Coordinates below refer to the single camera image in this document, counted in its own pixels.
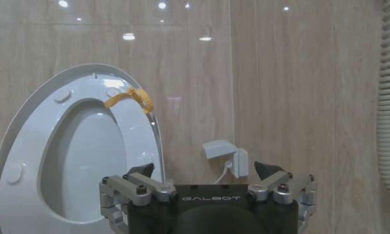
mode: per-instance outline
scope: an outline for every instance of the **toilet seat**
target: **toilet seat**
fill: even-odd
[[[124,72],[90,64],[60,73],[26,102],[0,178],[3,234],[110,234],[99,180],[155,163],[152,178],[163,182],[155,115],[134,99],[103,108],[131,87],[140,88]]]

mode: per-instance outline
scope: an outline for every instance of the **screw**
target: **screw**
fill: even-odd
[[[138,195],[144,195],[148,191],[148,188],[144,185],[139,185],[136,188]]]
[[[279,191],[283,192],[283,193],[290,192],[290,186],[287,184],[282,184],[279,186]]]
[[[110,179],[108,176],[103,178],[103,184],[107,184],[108,179]]]

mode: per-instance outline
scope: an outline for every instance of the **orange tape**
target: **orange tape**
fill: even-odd
[[[104,102],[106,108],[111,108],[124,98],[132,98],[142,106],[144,113],[150,114],[154,111],[154,101],[147,91],[143,89],[130,88],[127,93],[118,94]]]

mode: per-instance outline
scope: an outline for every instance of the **logo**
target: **logo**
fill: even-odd
[[[187,196],[182,198],[183,201],[240,201],[240,196],[214,196],[214,197],[200,197],[200,196]]]

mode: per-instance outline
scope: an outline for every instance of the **metal bracket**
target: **metal bracket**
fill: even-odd
[[[294,178],[291,173],[279,171],[259,184],[250,185],[250,194],[256,202],[268,200],[270,192],[274,192],[274,199],[280,204],[291,204],[294,200],[297,200],[299,233],[304,233],[309,217],[317,211],[317,183],[313,175]]]
[[[288,180],[290,173],[279,171],[259,184],[250,185],[250,194],[254,195],[258,202],[266,201],[268,200],[270,191],[274,191],[275,187],[286,183]]]
[[[136,206],[150,205],[152,194],[160,202],[171,202],[176,195],[176,187],[164,185],[140,173],[132,173],[123,178],[106,177],[100,182],[102,215],[110,219],[111,229],[116,234],[128,234],[130,227],[124,222],[123,213],[128,212],[128,203]]]

